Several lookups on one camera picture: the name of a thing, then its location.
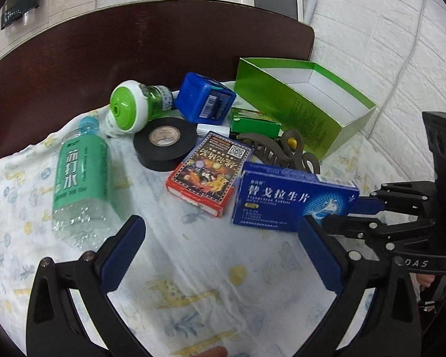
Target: silver bolt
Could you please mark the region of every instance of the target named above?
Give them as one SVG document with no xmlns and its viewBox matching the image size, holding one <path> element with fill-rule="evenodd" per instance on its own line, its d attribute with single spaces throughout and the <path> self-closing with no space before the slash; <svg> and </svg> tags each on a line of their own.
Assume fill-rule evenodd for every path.
<svg viewBox="0 0 446 357">
<path fill-rule="evenodd" d="M 405 265 L 405 262 L 403 261 L 403 258 L 400 257 L 400 256 L 395 256 L 395 257 L 393 258 L 393 260 L 395 261 L 395 264 L 396 264 L 397 266 L 404 266 L 404 265 Z"/>
<path fill-rule="evenodd" d="M 50 263 L 51 263 L 51 258 L 44 257 L 43 259 L 41 259 L 40 266 L 46 267 L 46 266 L 49 266 Z"/>
<path fill-rule="evenodd" d="M 355 260 L 355 261 L 358 261 L 358 260 L 362 259 L 362 255 L 358 251 L 350 251 L 348 253 L 348 257 L 350 259 L 352 259 L 352 260 Z"/>
<path fill-rule="evenodd" d="M 83 254 L 83 259 L 85 262 L 89 262 L 90 260 L 94 259 L 95 255 L 96 255 L 96 252 L 94 252 L 94 251 L 86 251 Z"/>
</svg>

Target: tablecloth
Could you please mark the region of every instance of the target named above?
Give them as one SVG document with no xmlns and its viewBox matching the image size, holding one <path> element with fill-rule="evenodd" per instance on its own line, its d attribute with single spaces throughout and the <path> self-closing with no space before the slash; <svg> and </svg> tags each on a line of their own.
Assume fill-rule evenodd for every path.
<svg viewBox="0 0 446 357">
<path fill-rule="evenodd" d="M 89 114 L 102 120 L 106 111 Z M 0 159 L 0 323 L 24 352 L 40 259 L 75 260 L 82 253 L 55 237 L 51 205 L 60 141 L 84 115 Z M 232 202 L 223 218 L 211 217 L 169 194 L 168 173 L 143 168 L 131 137 L 110 146 L 118 212 L 123 220 L 142 216 L 147 234 L 109 297 L 142 344 L 155 356 L 188 357 L 217 345 L 227 347 L 230 357 L 293 355 L 335 298 L 297 235 L 232 225 Z M 322 174 L 353 179 L 365 195 L 382 182 L 402 180 L 360 134 L 323 161 Z M 372 293 L 366 291 L 342 345 L 358 331 Z M 73 298 L 91 339 L 102 345 L 79 294 Z"/>
</svg>

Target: plastic bottle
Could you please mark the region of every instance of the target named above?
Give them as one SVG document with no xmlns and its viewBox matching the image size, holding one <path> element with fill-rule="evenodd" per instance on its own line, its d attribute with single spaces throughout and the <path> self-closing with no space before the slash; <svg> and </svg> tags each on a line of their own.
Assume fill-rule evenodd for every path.
<svg viewBox="0 0 446 357">
<path fill-rule="evenodd" d="M 110 150 L 99 122 L 86 116 L 64 136 L 53 198 L 53 230 L 68 244 L 98 249 L 121 221 L 111 203 Z"/>
<path fill-rule="evenodd" d="M 152 119 L 171 110 L 172 92 L 163 85 L 150 85 L 126 80 L 111 94 L 104 132 L 112 138 L 141 131 Z"/>
</svg>

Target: dark brown wooden panel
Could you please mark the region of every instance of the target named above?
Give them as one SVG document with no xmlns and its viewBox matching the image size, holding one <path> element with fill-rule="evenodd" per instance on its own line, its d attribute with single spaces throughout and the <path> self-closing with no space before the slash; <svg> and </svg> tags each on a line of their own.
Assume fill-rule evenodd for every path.
<svg viewBox="0 0 446 357">
<path fill-rule="evenodd" d="M 123 5 L 62 23 L 0 60 L 0 158 L 108 103 L 127 79 L 177 89 L 188 71 L 233 80 L 240 57 L 308 60 L 309 26 L 210 0 Z"/>
</svg>

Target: clear plastic bottle bottom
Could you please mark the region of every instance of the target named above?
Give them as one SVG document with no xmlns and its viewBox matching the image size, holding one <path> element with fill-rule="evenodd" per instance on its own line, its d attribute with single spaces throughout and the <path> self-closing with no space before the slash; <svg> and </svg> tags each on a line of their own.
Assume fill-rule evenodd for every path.
<svg viewBox="0 0 446 357">
<path fill-rule="evenodd" d="M 53 230 L 57 237 L 81 250 L 98 250 L 115 235 L 122 221 L 114 208 L 94 198 L 78 201 L 53 211 Z"/>
</svg>

